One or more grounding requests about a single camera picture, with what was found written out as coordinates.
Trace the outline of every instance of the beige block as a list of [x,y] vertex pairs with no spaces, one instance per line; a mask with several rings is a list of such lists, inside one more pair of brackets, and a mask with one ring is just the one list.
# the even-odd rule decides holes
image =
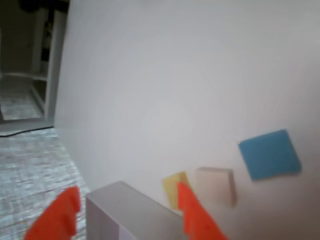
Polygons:
[[236,188],[233,171],[202,167],[195,173],[195,193],[200,201],[227,206],[236,204]]

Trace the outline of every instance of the blue sticky note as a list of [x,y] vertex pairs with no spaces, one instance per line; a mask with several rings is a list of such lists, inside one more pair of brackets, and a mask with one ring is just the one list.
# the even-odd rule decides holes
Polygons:
[[245,140],[239,147],[252,180],[297,174],[302,170],[286,130]]

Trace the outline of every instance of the colored square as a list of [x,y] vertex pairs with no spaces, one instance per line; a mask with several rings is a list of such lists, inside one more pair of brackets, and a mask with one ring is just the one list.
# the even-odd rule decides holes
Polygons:
[[178,209],[178,182],[182,182],[190,188],[189,180],[185,172],[177,173],[163,180],[164,190],[173,209]]
[[252,180],[297,174],[302,170],[286,130],[245,140],[239,147]]
[[194,191],[201,202],[233,206],[236,189],[232,170],[202,167],[196,170]]

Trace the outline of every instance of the gray carpet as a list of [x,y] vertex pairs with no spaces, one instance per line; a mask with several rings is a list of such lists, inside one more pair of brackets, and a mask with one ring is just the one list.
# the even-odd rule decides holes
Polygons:
[[0,138],[0,239],[23,239],[26,230],[65,188],[82,196],[77,240],[86,239],[89,192],[54,129]]

